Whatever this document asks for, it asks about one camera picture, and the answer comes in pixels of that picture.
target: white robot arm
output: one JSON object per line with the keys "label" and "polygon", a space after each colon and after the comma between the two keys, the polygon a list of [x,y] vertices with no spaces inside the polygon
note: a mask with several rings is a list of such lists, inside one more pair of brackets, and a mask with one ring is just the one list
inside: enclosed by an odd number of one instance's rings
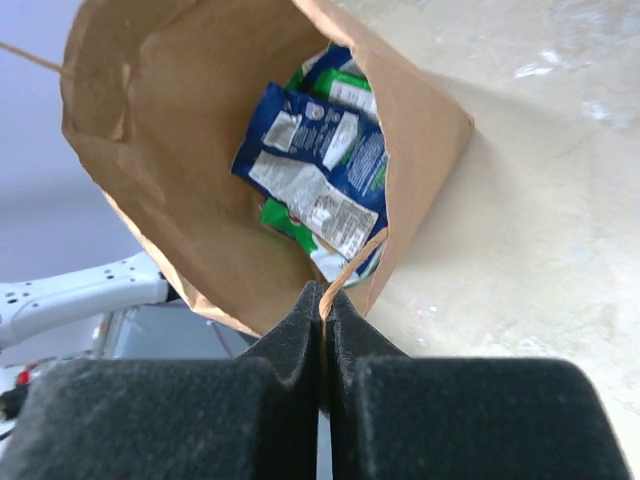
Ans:
{"label": "white robot arm", "polygon": [[171,300],[172,289],[146,253],[40,280],[0,283],[0,351],[67,323]]}

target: green snack bag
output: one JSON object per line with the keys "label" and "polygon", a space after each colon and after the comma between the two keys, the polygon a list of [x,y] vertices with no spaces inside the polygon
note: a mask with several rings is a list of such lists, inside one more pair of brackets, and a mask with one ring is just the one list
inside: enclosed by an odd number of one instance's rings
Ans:
{"label": "green snack bag", "polygon": [[329,68],[320,74],[311,94],[345,107],[362,110],[378,121],[376,99],[366,78]]}
{"label": "green snack bag", "polygon": [[[262,223],[294,238],[302,249],[307,252],[327,281],[333,282],[347,264],[347,260],[342,255],[333,250],[314,235],[311,230],[302,225],[300,220],[291,215],[285,204],[273,198],[268,198],[262,207],[260,220]],[[380,255],[382,255],[382,248],[379,248],[372,258],[351,275],[345,286],[353,285],[369,276],[378,265]]]}

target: white label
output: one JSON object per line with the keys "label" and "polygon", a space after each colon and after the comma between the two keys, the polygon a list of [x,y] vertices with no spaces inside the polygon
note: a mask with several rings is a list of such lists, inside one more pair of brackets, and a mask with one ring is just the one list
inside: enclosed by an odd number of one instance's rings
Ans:
{"label": "white label", "polygon": [[324,55],[324,52],[320,52],[314,55],[313,57],[311,57],[306,62],[304,62],[300,67],[300,70],[302,70],[302,75],[306,75],[307,73],[309,73],[309,70],[313,68],[313,66],[316,64],[316,62],[320,59],[322,55]]}
{"label": "white label", "polygon": [[364,246],[377,220],[377,213],[357,204],[326,182],[303,223],[351,260]]}
{"label": "white label", "polygon": [[364,77],[364,75],[362,74],[362,70],[360,70],[360,67],[358,67],[356,61],[353,59],[349,60],[342,67],[340,67],[340,71],[355,75],[356,77]]}
{"label": "white label", "polygon": [[302,115],[291,115],[287,112],[278,113],[265,135],[263,143],[268,147],[288,152],[301,122]]}
{"label": "white label", "polygon": [[372,118],[376,118],[378,115],[376,99],[373,96],[373,92],[348,83],[333,82],[333,84],[331,84],[331,91],[329,92],[329,100],[362,110]]}
{"label": "white label", "polygon": [[358,138],[358,116],[345,112],[336,128],[322,164],[332,170],[353,147]]}
{"label": "white label", "polygon": [[371,234],[378,214],[331,185],[319,168],[261,152],[249,177],[285,203],[289,212],[347,259]]}

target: snack bag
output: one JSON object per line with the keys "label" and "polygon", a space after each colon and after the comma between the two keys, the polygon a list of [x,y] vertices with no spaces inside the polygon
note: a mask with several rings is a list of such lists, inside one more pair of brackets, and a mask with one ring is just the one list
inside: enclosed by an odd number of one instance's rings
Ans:
{"label": "snack bag", "polygon": [[313,86],[320,78],[320,75],[330,68],[335,68],[341,72],[349,73],[355,77],[364,78],[362,71],[351,56],[351,51],[347,47],[341,47],[332,43],[329,45],[329,48],[327,48],[326,52],[320,55],[320,58],[313,63],[300,82],[297,90],[310,93]]}
{"label": "snack bag", "polygon": [[309,73],[309,70],[315,65],[315,63],[325,54],[327,50],[323,50],[322,52],[314,55],[306,62],[304,62],[300,67],[296,70],[293,76],[287,82],[285,88],[287,90],[299,90],[300,85],[302,85],[302,80]]}
{"label": "snack bag", "polygon": [[329,68],[320,74],[311,95],[324,98],[365,112],[377,123],[378,111],[376,99],[369,82],[364,77],[357,77],[336,68]]}
{"label": "snack bag", "polygon": [[387,226],[386,168],[382,131],[366,115],[270,83],[232,173],[350,260]]}
{"label": "snack bag", "polygon": [[[284,203],[268,198],[262,207],[260,220],[265,225],[294,238],[328,282],[333,282],[345,267],[347,260],[291,215]],[[375,254],[351,275],[345,286],[354,285],[367,278],[378,265],[382,251],[383,247],[378,248]]]}

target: nutrition label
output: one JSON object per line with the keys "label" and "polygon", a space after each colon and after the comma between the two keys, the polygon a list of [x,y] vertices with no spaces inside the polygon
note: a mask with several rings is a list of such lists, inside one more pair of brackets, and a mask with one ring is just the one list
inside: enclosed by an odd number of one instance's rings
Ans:
{"label": "nutrition label", "polygon": [[315,165],[261,152],[249,176],[347,259],[369,238],[378,214],[332,186]]}

